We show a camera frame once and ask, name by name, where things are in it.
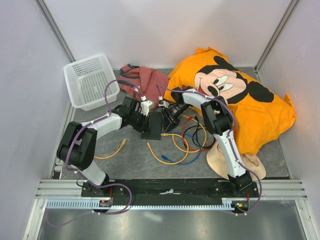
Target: beige hat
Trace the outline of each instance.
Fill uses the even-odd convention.
[[[244,165],[257,174],[260,179],[263,179],[266,176],[266,169],[257,155],[242,154],[241,159]],[[208,151],[206,160],[213,171],[215,171],[224,179],[229,179],[228,166],[218,142],[216,142]],[[253,181],[257,180],[252,173],[250,173],[250,175]]]

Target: gray floor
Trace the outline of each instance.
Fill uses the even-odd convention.
[[[88,210],[47,209],[63,224]],[[54,228],[45,223],[39,240],[306,240],[294,202],[262,201],[248,216],[211,210],[129,210],[89,214]]]
[[[242,72],[256,78],[253,67],[239,68]],[[165,74],[169,74],[171,69],[161,69]],[[126,93],[120,91],[116,102],[111,104],[111,107],[122,103]],[[77,109],[74,115],[74,121],[86,122],[106,114],[106,106],[93,109],[91,111],[83,111]],[[185,112],[191,116],[195,111],[188,109]],[[187,126],[193,126],[194,122],[188,123]],[[111,132],[101,137],[96,143],[95,154],[97,156],[108,156],[114,153],[120,146],[123,139],[126,143],[121,151],[112,158],[106,160],[95,159],[97,164],[105,171],[112,179],[145,179],[145,178],[218,178],[216,174],[208,165],[206,159],[206,152],[202,153],[194,163],[190,165],[165,165],[158,162],[151,154],[147,146],[147,141],[140,138],[140,133],[133,130],[132,127],[124,127],[120,130]],[[150,141],[150,144],[155,154],[160,157],[161,154],[166,155],[170,159],[176,161],[184,156],[184,153],[179,151],[172,142],[171,137],[162,137],[161,141]],[[279,141],[274,140],[265,144],[257,154],[264,164],[267,177],[287,177],[288,171],[284,159],[282,149]],[[196,153],[189,154],[185,162],[192,160]],[[62,179],[77,179],[79,176],[73,171],[62,171]]]

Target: blue cable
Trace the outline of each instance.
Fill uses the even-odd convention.
[[[179,134],[179,135],[182,135],[182,132],[178,132],[178,131],[168,131],[166,133],[167,134]],[[193,138],[199,144],[198,140],[194,136],[192,136],[192,135],[190,135],[188,133],[185,133],[184,135]],[[189,165],[189,164],[192,164],[194,161],[196,161],[200,157],[200,154],[201,154],[201,147],[199,148],[199,152],[198,152],[198,154],[195,156],[195,158],[193,160],[191,160],[189,162],[185,162],[185,163],[180,162],[180,163],[177,163],[177,165]],[[165,161],[170,162],[170,163],[174,163],[174,161],[172,161],[170,158],[167,158],[165,155],[161,155],[161,158],[163,160],[165,160]]]

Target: black cable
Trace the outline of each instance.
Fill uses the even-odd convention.
[[[184,131],[184,134],[185,134],[188,130],[190,130],[190,129],[192,129],[192,128],[196,128],[196,130],[194,131],[194,133],[193,133],[193,135],[192,135],[192,136],[196,139],[196,140],[194,140],[194,139],[192,138],[193,144],[196,145],[198,148],[211,149],[211,148],[213,147],[213,145],[215,144],[215,142],[216,142],[215,139],[213,139],[213,143],[212,143],[212,144],[207,145],[207,146],[203,146],[203,147],[202,147],[201,145],[198,144],[198,143],[199,143],[198,131],[201,131],[201,130],[203,130],[203,129],[202,129],[202,127],[200,127],[198,117],[197,117],[197,116],[194,116],[194,119],[196,120],[197,125],[188,127],[188,128]]]
[[[76,180],[76,183],[75,183],[75,184],[76,184],[77,186],[79,186],[80,188],[83,187],[83,185],[80,185],[80,184],[78,183],[78,181],[79,181],[81,178],[82,178],[82,177],[79,177],[79,178]]]

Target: black mounting plate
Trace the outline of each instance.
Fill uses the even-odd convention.
[[[174,179],[116,179],[110,184],[120,183],[130,188],[132,192],[132,206],[196,206],[221,205],[222,198],[250,198],[259,195],[257,183],[241,191],[234,191],[232,184],[225,179],[218,178],[174,178]],[[96,188],[88,182],[83,183],[82,197],[109,197],[110,190]],[[129,193],[124,187],[112,187],[113,205],[127,205]]]

